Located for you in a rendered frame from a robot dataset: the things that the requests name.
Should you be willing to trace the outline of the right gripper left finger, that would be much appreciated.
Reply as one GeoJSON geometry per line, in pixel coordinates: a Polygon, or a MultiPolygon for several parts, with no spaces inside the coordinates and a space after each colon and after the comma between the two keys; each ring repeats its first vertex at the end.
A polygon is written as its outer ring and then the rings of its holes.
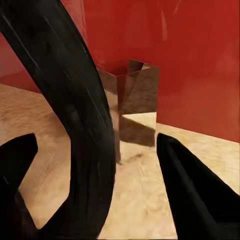
{"type": "Polygon", "coordinates": [[[4,217],[38,152],[34,133],[0,145],[0,221],[4,217]]]}

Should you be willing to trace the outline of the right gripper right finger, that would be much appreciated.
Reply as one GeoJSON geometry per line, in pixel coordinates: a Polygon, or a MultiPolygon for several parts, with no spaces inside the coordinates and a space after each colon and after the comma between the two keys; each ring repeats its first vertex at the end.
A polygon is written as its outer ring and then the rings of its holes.
{"type": "Polygon", "coordinates": [[[178,240],[240,240],[240,196],[175,137],[156,152],[178,240]]]}

